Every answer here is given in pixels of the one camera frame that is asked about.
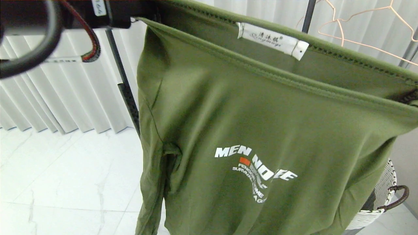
white marble floor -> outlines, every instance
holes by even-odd
[[[1,235],[133,235],[142,203],[134,129],[61,135],[0,129]],[[168,235],[160,225],[159,235]],[[359,235],[416,235],[400,206]]]

white woven basket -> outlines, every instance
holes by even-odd
[[[367,208],[373,208],[373,210],[360,210],[360,212],[357,213],[357,215],[354,217],[354,219],[347,227],[347,230],[360,229],[366,227],[373,221],[375,221],[385,211],[389,210],[390,208],[396,207],[402,202],[404,202],[408,197],[409,190],[407,190],[408,188],[405,186],[399,186],[403,189],[406,188],[404,196],[402,196],[402,198],[399,199],[397,202],[392,203],[392,207],[386,207],[390,204],[390,201],[392,200],[393,195],[397,190],[396,181],[397,179],[395,168],[393,167],[392,161],[389,159],[386,163],[386,168],[383,171],[382,176],[380,177],[380,180],[375,187],[375,199],[369,198],[369,200],[366,202],[366,204],[368,205],[365,204]]]

white lettering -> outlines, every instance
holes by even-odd
[[[234,146],[232,146],[232,147],[229,149],[229,155],[228,155],[228,156],[231,156],[231,155],[236,154],[236,153],[237,153],[237,151],[238,151],[238,148],[239,148],[239,147],[240,147],[239,145],[234,145]]]
[[[263,164],[261,160],[258,159],[257,154],[254,154],[254,157],[252,158],[252,162],[254,163],[254,166],[256,169],[258,169]]]
[[[264,180],[268,180],[274,175],[274,173],[264,165],[260,166],[260,168],[258,169],[258,173],[260,173],[261,177]]]
[[[228,148],[216,148],[215,158],[221,158],[228,156],[229,147]]]
[[[283,175],[287,170],[278,170],[276,174],[274,175],[273,179],[279,178],[281,175]]]
[[[289,179],[294,179],[298,177],[298,175],[296,175],[295,173],[291,172],[291,171],[286,171],[283,175],[280,176],[280,179],[284,179],[286,181],[289,181]]]
[[[238,150],[238,153],[248,156],[251,153],[251,150],[251,148],[241,145],[240,149]]]

green fabric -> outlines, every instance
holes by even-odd
[[[342,234],[418,127],[398,102],[418,76],[201,3],[157,5],[161,23],[142,19],[136,235],[157,234],[163,198],[171,235]],[[298,61],[237,39],[236,22],[310,46]]]

black metal pole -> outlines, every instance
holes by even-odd
[[[308,33],[309,26],[311,26],[312,15],[314,14],[316,0],[309,0],[308,8],[306,9],[305,20],[303,21],[302,32]]]
[[[122,59],[120,58],[119,51],[117,50],[115,37],[113,36],[111,29],[106,29],[106,36],[109,40],[110,48],[112,50],[113,57],[115,58],[120,77],[122,78],[122,83],[119,83],[117,86],[119,87],[120,93],[122,94],[123,100],[125,101],[126,108],[129,111],[129,115],[133,121],[138,136],[140,136],[138,108],[136,107],[129,82],[126,77],[125,69],[123,68]]]

